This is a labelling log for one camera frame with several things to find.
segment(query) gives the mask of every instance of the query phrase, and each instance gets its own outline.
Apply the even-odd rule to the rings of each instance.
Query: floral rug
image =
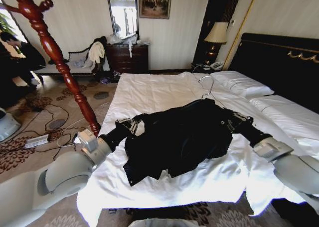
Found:
[[[116,90],[116,84],[100,84],[90,77],[78,77],[83,94],[102,123]],[[7,109],[21,123],[20,129],[0,143],[0,183],[23,172],[48,165],[67,151],[80,151],[72,138],[88,124],[72,94],[61,79],[44,77],[44,85]],[[48,134],[49,143],[24,149],[29,138]],[[272,206],[261,215],[250,217],[245,194],[237,203],[195,203],[160,209],[108,209],[101,212],[99,227],[127,227],[132,221],[147,218],[195,220],[207,227],[290,227]],[[86,227],[76,208],[76,195],[55,204],[30,227]]]

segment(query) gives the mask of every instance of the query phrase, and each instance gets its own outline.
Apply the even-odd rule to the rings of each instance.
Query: lamp shade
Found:
[[[215,22],[208,36],[204,39],[211,43],[226,43],[228,22]]]

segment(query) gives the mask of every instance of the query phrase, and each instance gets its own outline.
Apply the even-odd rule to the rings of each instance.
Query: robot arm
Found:
[[[274,164],[275,176],[296,191],[319,214],[319,161],[311,156],[291,154],[291,147],[256,129],[252,125],[252,117],[226,111],[229,112],[228,129],[249,140],[258,156]]]
[[[135,133],[136,126],[135,121],[125,119],[116,121],[116,128],[99,138],[89,130],[80,132],[83,153],[67,152],[37,171],[1,183],[0,226],[24,227],[55,203],[80,191],[115,147]]]

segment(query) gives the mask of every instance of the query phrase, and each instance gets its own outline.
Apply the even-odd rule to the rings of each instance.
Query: carved wooden post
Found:
[[[97,136],[100,130],[95,114],[81,93],[77,81],[70,74],[70,68],[63,62],[63,55],[60,47],[48,32],[48,27],[43,20],[42,12],[53,7],[52,0],[44,0],[37,6],[33,0],[17,0],[18,8],[7,5],[7,9],[13,12],[19,12],[26,17],[33,29],[38,32],[41,44],[45,52],[54,61],[56,68],[62,74],[67,88],[73,93],[74,99],[79,105],[84,118],[89,122],[91,130]]]

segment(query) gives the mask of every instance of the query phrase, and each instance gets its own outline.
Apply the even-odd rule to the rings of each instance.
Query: framed painting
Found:
[[[171,0],[140,0],[140,18],[169,19]]]

